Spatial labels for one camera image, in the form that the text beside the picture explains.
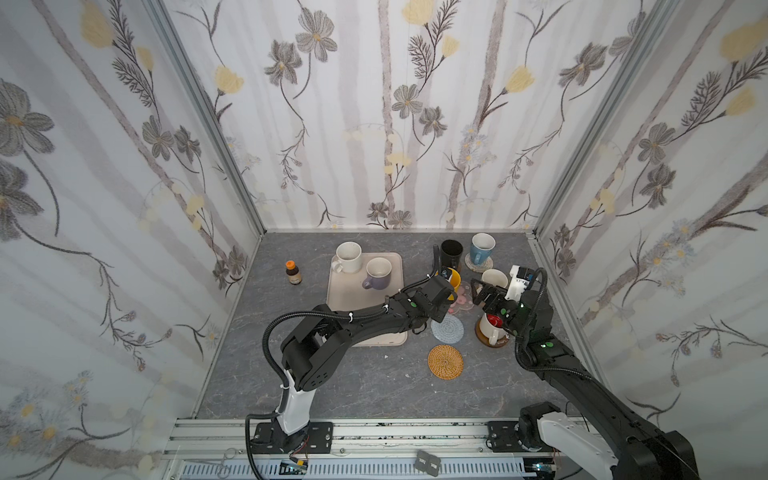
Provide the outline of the rattan wicker round coaster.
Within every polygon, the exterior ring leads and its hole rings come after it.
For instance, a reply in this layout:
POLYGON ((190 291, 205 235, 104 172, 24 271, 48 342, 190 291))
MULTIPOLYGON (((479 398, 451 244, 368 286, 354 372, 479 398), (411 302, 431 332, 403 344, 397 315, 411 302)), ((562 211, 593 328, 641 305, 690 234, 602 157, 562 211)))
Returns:
POLYGON ((451 345, 438 345, 430 350, 427 365, 433 375, 442 380, 454 380, 464 370, 461 353, 451 345))

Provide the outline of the beige plastic tray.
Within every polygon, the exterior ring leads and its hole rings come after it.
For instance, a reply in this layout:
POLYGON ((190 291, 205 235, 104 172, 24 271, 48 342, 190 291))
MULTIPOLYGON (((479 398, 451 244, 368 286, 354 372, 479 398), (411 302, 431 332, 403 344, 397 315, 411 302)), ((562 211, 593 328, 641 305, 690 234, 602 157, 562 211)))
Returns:
POLYGON ((393 296, 404 287, 403 259, 396 252, 375 252, 361 254, 361 269, 356 273, 341 271, 337 256, 331 261, 326 304, 335 311, 359 310, 384 302, 386 296, 393 296), (367 278, 366 266, 374 258, 384 258, 392 265, 389 285, 383 290, 364 289, 367 278))

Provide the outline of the yellow cup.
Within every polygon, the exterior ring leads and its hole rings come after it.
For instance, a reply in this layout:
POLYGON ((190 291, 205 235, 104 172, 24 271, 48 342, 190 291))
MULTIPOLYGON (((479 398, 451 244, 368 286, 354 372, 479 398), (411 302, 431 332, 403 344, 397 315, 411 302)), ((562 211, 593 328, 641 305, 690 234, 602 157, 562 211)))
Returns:
POLYGON ((461 285, 460 274, 453 268, 444 267, 440 271, 440 276, 446 279, 453 288, 453 293, 449 296, 449 299, 452 302, 455 302, 458 298, 458 290, 461 285))

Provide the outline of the black cup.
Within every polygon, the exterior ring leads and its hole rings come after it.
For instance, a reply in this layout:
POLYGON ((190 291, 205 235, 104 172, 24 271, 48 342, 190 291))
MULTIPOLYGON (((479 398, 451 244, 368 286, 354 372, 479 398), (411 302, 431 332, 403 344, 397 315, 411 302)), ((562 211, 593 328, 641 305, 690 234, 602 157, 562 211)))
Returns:
POLYGON ((451 268, 456 271, 461 270, 463 245, 458 240, 444 240, 440 244, 439 251, 440 265, 443 268, 451 268))

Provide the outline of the blue floral mug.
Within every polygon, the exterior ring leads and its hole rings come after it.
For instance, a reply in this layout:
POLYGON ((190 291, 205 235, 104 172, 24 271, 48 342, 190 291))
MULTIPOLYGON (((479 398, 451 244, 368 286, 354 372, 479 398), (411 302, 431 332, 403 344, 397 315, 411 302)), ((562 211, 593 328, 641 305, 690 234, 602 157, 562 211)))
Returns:
POLYGON ((482 263, 496 246, 494 237, 488 233, 477 233, 472 237, 469 254, 475 264, 482 263))

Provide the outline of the white mug red interior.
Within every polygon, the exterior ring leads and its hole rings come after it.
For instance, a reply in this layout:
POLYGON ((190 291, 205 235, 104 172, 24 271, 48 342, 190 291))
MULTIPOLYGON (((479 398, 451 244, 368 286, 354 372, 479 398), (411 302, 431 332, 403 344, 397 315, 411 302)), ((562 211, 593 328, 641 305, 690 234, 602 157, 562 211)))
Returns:
POLYGON ((482 333, 489 338, 491 344, 495 344, 497 339, 503 335, 503 332, 509 336, 502 328, 502 319, 496 315, 484 313, 477 323, 480 324, 482 333))

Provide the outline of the glossy brown round coaster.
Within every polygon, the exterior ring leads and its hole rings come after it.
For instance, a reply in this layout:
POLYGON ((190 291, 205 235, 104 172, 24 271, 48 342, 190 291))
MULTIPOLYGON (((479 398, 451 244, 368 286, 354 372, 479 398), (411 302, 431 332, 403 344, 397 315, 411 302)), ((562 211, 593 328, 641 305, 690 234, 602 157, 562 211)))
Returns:
POLYGON ((479 323, 475 325, 475 335, 481 344, 494 349, 502 348, 506 346, 510 341, 510 337, 505 332, 503 332, 503 335, 497 339, 496 343, 491 344, 489 338, 482 333, 479 323))

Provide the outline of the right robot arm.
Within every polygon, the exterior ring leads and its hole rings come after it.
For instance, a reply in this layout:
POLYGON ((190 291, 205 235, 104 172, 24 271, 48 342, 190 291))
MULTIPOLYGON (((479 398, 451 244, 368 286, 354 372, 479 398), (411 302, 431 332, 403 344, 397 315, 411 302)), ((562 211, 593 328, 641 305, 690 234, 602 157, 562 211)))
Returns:
POLYGON ((696 479, 691 443, 664 432, 619 400, 590 374, 551 329, 552 308, 543 288, 526 286, 509 297, 474 280, 472 301, 500 319, 524 370, 558 390, 587 420, 581 427, 550 402, 521 409, 514 437, 529 451, 551 447, 599 479, 696 479))

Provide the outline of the grey-blue woven round coaster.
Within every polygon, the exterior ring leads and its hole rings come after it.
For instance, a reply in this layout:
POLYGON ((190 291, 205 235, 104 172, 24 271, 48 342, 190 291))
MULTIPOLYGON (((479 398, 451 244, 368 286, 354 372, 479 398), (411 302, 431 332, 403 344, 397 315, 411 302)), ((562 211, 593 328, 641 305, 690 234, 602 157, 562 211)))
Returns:
POLYGON ((464 336, 462 321, 452 314, 447 314, 441 322, 432 321, 430 328, 439 342, 448 345, 457 344, 464 336))

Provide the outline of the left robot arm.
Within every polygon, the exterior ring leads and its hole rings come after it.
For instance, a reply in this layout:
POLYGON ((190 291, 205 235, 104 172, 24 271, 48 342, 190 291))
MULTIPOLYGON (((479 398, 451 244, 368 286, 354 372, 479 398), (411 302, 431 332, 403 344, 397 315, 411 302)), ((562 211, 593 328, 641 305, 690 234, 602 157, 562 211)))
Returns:
POLYGON ((269 414, 246 416, 246 450, 256 454, 328 453, 330 422, 313 422, 315 391, 335 373, 353 346, 385 334, 416 331, 440 322, 455 300, 455 289, 438 274, 387 296, 383 303, 353 311, 321 304, 283 314, 266 327, 261 347, 280 379, 281 397, 269 414))

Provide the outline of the multicolour woven round coaster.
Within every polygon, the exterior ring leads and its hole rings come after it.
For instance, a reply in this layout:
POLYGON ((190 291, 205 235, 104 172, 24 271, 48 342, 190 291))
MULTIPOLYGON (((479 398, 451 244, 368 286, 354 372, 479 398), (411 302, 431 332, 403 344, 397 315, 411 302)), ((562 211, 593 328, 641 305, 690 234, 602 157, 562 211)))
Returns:
POLYGON ((464 263, 471 271, 476 273, 483 273, 493 268, 493 259, 491 256, 488 256, 482 263, 475 264, 473 262, 472 256, 470 254, 466 254, 464 257, 464 263))

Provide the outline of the pink flower silicone coaster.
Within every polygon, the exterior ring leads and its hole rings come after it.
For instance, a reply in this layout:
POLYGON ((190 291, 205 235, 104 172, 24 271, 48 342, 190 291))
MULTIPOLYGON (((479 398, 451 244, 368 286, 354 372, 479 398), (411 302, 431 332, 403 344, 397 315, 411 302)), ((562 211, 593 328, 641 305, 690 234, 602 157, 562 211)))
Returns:
POLYGON ((471 287, 467 282, 462 282, 455 294, 455 301, 450 305, 448 312, 457 315, 459 312, 470 311, 473 307, 471 287))

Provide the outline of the lavender white cup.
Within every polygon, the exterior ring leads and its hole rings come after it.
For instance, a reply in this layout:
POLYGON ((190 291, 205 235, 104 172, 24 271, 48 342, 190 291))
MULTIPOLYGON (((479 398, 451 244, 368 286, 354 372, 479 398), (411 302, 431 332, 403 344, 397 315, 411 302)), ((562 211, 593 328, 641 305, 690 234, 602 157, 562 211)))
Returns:
POLYGON ((384 257, 375 257, 366 265, 366 278, 362 287, 366 290, 384 290, 391 281, 392 263, 384 257))

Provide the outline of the plain white mug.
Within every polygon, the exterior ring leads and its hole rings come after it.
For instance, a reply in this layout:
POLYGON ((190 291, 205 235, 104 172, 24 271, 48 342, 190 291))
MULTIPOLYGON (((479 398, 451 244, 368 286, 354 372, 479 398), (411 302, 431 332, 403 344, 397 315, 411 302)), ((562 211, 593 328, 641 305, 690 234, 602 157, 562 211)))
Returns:
POLYGON ((481 281, 504 289, 506 289, 509 284, 507 275, 503 271, 494 268, 484 271, 481 276, 481 281))

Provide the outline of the white speckled mug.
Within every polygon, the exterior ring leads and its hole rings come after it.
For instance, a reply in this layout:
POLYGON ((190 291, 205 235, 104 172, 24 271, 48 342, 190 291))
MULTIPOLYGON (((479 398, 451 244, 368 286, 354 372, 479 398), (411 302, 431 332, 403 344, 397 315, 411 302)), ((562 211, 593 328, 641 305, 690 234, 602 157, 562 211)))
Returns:
POLYGON ((338 274, 355 274, 362 269, 362 247, 353 241, 340 244, 331 262, 331 270, 338 274))

